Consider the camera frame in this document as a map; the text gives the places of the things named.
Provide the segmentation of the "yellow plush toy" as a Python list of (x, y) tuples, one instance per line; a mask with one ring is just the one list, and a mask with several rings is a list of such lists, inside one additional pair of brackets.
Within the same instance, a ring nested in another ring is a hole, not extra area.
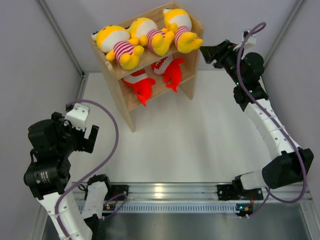
[(143, 47), (158, 56), (164, 56), (168, 52), (175, 36), (171, 30), (158, 29), (157, 24), (147, 17), (135, 19), (127, 30), (132, 38), (138, 38)]
[(91, 34), (97, 47), (106, 54), (109, 62), (116, 60), (125, 70), (133, 70), (144, 53), (138, 37), (131, 37), (129, 31), (119, 25), (107, 25)]
[(203, 40), (192, 32), (192, 21), (189, 14), (181, 8), (164, 8), (162, 10), (167, 30), (174, 33), (174, 44), (179, 53), (188, 54), (199, 49)]

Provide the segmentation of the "red shark plush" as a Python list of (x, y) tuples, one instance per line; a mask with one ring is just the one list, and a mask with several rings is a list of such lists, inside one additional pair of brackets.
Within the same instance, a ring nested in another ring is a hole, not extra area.
[(146, 107), (147, 101), (153, 94), (153, 85), (156, 84), (156, 80), (149, 77), (146, 70), (141, 68), (123, 77), (121, 81), (133, 89), (137, 99)]
[(178, 92), (178, 86), (182, 81), (181, 64), (185, 60), (181, 57), (175, 58), (173, 55), (168, 55), (159, 61), (151, 64), (151, 69), (156, 75), (162, 75), (163, 81), (168, 89), (172, 89), (175, 93)]

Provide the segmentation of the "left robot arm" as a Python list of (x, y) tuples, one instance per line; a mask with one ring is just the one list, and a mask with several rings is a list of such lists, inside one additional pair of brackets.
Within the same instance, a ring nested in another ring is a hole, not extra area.
[(92, 240), (96, 237), (103, 202), (113, 194), (105, 174), (94, 175), (87, 182), (85, 206), (79, 211), (72, 192), (59, 206), (59, 198), (71, 186), (69, 156), (74, 151), (92, 153), (99, 127), (93, 125), (85, 138), (88, 110), (76, 108), (65, 116), (54, 112), (28, 128), (33, 149), (31, 163), (23, 176), (32, 195), (45, 208), (62, 240)]

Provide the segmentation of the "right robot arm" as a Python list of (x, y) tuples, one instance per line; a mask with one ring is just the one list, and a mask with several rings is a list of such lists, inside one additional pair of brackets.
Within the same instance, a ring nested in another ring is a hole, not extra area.
[(252, 190), (278, 189), (304, 181), (314, 154), (311, 149), (303, 149), (292, 140), (274, 113), (259, 82), (265, 70), (263, 57), (249, 52), (238, 58), (239, 50), (228, 40), (215, 46), (202, 46), (200, 51), (207, 64), (224, 69), (234, 81), (234, 100), (255, 125), (270, 155), (270, 162), (261, 170), (235, 177), (235, 196), (244, 199)]

